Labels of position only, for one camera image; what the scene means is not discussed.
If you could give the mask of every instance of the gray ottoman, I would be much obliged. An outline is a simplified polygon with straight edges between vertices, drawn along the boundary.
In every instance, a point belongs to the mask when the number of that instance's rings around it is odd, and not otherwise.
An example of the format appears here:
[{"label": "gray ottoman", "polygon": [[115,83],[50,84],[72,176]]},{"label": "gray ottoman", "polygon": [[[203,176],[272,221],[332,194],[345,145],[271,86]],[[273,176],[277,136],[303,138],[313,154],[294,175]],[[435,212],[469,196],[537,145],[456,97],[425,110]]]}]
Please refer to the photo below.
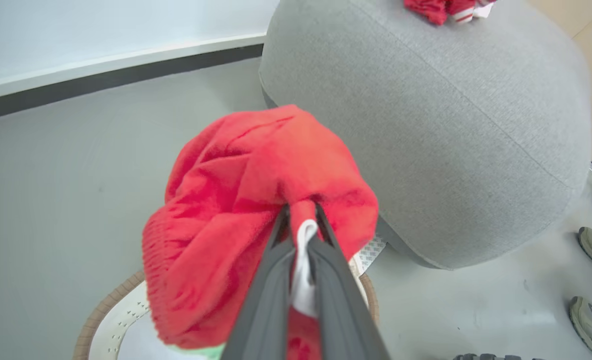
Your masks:
[{"label": "gray ottoman", "polygon": [[402,3],[282,0],[262,86],[344,140],[382,218],[417,255],[443,269],[485,262],[534,239],[582,191],[586,64],[522,0],[442,27]]}]

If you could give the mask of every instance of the white perforated liner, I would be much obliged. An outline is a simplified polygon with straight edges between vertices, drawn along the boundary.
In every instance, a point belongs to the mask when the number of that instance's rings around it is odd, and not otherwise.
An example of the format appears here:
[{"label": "white perforated liner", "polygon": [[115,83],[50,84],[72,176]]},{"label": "white perforated liner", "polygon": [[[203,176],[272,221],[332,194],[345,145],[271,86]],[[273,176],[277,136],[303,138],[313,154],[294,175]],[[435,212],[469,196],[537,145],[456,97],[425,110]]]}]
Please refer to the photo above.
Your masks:
[{"label": "white perforated liner", "polygon": [[149,312],[147,284],[143,281],[118,301],[102,319],[92,338],[89,360],[116,360],[129,326]]},{"label": "white perforated liner", "polygon": [[[365,259],[360,253],[351,258],[349,267],[360,294],[367,301],[365,287],[358,279],[365,272]],[[150,319],[150,303],[147,300],[147,282],[143,281],[131,290],[104,316],[91,341],[88,360],[204,360],[202,355],[179,353],[163,344],[157,337]],[[139,326],[130,331],[126,347],[121,349],[127,330],[139,319]]]},{"label": "white perforated liner", "polygon": [[360,263],[360,272],[358,275],[363,275],[364,272],[367,271],[376,257],[380,255],[380,253],[385,249],[385,245],[387,245],[387,241],[383,240],[378,234],[374,235],[374,239],[372,239],[369,243],[356,253],[353,257],[357,259],[357,262]]}]

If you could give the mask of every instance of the red towel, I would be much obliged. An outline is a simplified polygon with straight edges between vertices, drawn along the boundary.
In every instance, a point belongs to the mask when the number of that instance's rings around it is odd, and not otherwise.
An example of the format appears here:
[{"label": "red towel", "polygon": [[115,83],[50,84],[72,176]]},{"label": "red towel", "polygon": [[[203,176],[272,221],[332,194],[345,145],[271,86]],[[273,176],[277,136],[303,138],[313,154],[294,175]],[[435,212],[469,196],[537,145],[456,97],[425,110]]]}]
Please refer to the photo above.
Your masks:
[{"label": "red towel", "polygon": [[485,7],[496,0],[403,0],[405,7],[424,15],[436,25],[443,25],[447,16],[456,23],[467,23],[474,16],[475,7]]},{"label": "red towel", "polygon": [[[147,296],[158,335],[184,349],[227,341],[276,215],[292,230],[320,203],[347,259],[374,236],[378,203],[341,139],[288,105],[237,112],[181,150],[165,205],[143,230]],[[289,359],[319,359],[316,319],[289,313]]]}]

